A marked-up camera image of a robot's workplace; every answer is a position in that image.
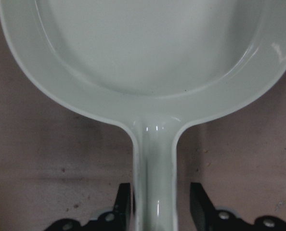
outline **white pan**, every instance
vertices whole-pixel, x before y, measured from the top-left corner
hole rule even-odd
[[[176,231],[176,144],[286,69],[286,0],[0,0],[46,95],[131,137],[137,231]]]

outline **wooden surface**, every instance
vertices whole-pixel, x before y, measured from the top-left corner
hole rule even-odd
[[[132,144],[120,128],[56,104],[25,77],[0,27],[0,231],[82,223],[132,181]],[[286,220],[286,73],[264,96],[189,128],[178,144],[180,231],[194,231],[190,182],[248,222]]]

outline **white handle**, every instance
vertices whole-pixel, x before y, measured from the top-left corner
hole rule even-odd
[[[173,121],[134,123],[136,231],[177,231],[177,123]]]

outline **screw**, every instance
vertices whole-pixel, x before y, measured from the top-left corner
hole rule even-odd
[[[110,222],[113,221],[115,219],[115,216],[113,213],[109,213],[108,215],[105,216],[105,221]]]
[[[228,220],[230,218],[230,214],[225,211],[221,211],[218,215],[222,220]]]
[[[62,227],[62,230],[63,231],[71,230],[73,227],[74,225],[72,224],[72,222],[68,222]]]
[[[266,227],[269,227],[269,228],[273,228],[275,227],[275,223],[273,220],[270,220],[270,219],[265,219],[263,221],[263,224],[266,226]]]

